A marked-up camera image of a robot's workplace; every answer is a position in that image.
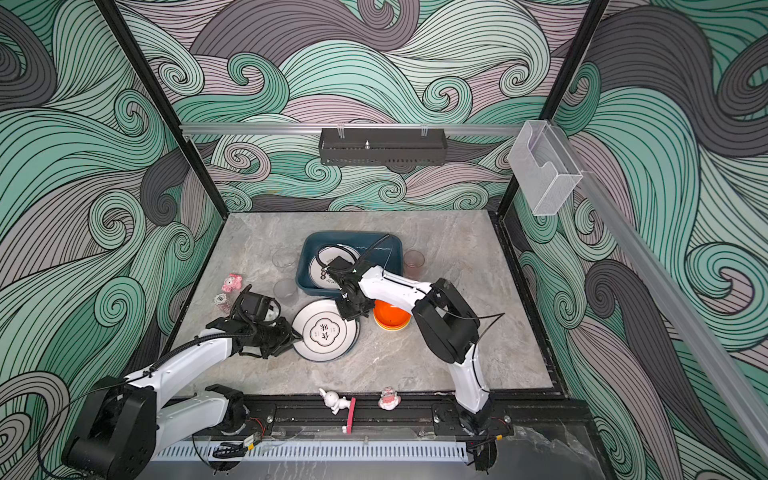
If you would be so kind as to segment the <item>white plate red characters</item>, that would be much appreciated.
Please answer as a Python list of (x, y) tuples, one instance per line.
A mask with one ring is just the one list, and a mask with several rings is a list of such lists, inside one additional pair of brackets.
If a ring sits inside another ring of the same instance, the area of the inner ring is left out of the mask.
[(337, 258), (342, 258), (348, 263), (353, 264), (359, 258), (359, 253), (351, 246), (343, 244), (320, 248), (311, 259), (309, 265), (310, 280), (316, 287), (327, 290), (339, 290), (338, 284), (328, 271), (331, 262)]

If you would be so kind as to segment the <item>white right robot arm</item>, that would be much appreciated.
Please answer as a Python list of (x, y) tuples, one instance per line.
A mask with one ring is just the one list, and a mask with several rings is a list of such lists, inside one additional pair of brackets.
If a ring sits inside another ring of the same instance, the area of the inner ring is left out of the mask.
[(303, 307), (290, 331), (292, 347), (304, 359), (327, 363), (346, 354), (357, 339), (359, 319), (386, 303), (414, 320), (428, 350), (447, 364), (462, 428), (480, 435), (491, 423), (492, 400), (481, 372), (478, 344), (482, 317), (445, 278), (432, 283), (409, 279), (371, 261), (386, 234), (358, 251), (345, 244), (326, 245), (302, 268), (316, 265), (336, 286), (329, 298)]

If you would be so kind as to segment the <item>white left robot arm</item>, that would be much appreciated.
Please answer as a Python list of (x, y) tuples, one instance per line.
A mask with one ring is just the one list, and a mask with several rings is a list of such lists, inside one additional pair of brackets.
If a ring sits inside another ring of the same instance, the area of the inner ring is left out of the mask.
[(215, 384), (181, 402), (193, 380), (233, 356), (268, 359), (300, 341), (278, 300), (244, 288), (229, 313), (191, 340), (89, 392), (61, 461), (87, 477), (134, 479), (166, 447), (210, 428), (238, 435), (249, 413), (241, 391)]

